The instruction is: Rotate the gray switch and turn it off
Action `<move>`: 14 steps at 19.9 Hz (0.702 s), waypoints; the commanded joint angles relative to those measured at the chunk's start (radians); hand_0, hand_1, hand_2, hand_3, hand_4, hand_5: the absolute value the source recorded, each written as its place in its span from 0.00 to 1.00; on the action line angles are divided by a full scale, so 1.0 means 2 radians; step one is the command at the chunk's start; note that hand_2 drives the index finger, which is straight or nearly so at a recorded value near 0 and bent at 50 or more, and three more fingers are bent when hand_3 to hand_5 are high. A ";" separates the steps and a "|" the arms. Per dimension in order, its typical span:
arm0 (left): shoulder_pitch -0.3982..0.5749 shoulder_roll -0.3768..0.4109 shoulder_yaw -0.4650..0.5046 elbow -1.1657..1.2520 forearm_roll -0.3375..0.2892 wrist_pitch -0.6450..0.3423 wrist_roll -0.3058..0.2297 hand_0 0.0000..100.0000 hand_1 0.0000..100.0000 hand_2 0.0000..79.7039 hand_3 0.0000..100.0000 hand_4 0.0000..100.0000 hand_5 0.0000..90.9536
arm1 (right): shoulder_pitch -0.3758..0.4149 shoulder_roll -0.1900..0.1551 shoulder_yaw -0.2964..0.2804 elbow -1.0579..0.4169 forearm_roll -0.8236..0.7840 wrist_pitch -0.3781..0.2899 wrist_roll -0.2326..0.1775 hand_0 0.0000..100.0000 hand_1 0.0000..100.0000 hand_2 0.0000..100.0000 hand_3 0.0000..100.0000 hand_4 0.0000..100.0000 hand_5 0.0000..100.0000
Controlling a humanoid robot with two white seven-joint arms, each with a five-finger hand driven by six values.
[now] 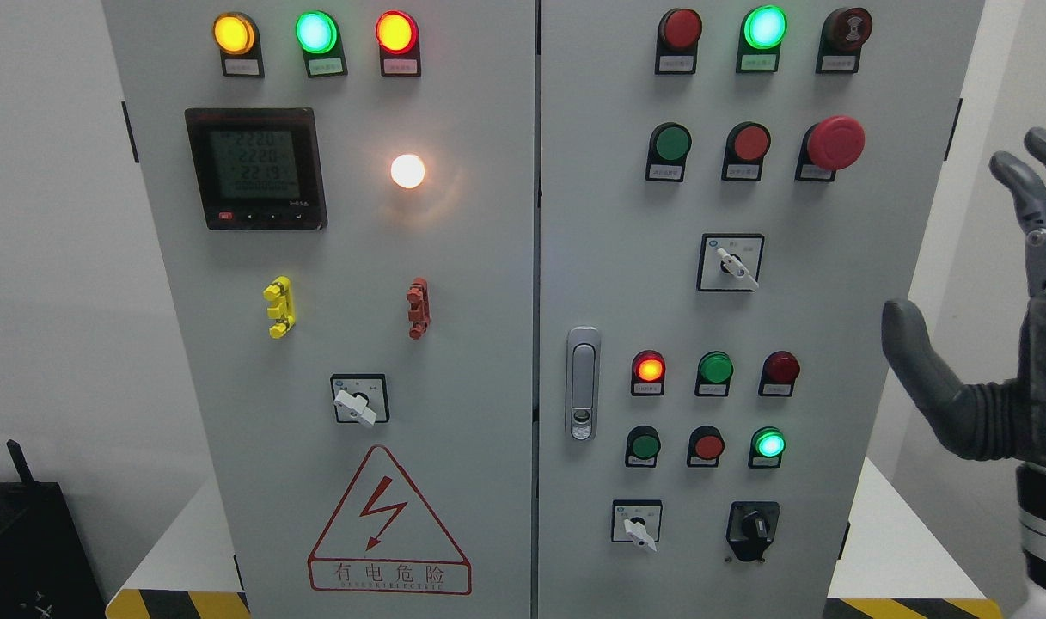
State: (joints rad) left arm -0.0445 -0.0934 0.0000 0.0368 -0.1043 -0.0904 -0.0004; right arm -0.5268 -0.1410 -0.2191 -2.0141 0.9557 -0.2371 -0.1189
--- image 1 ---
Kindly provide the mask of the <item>gray robotic right hand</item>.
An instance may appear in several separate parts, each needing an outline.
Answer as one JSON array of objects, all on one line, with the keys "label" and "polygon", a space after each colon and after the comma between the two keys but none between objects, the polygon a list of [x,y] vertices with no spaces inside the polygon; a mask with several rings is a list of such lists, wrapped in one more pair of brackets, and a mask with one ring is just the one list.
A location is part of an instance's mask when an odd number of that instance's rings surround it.
[{"label": "gray robotic right hand", "polygon": [[[1046,130],[1023,144],[1046,168]],[[1046,181],[1013,154],[998,151],[990,171],[1011,192],[1025,234],[1028,310],[1020,335],[1018,376],[962,383],[931,348],[918,306],[891,299],[883,308],[883,350],[936,438],[970,461],[1014,457],[1046,467]]]}]

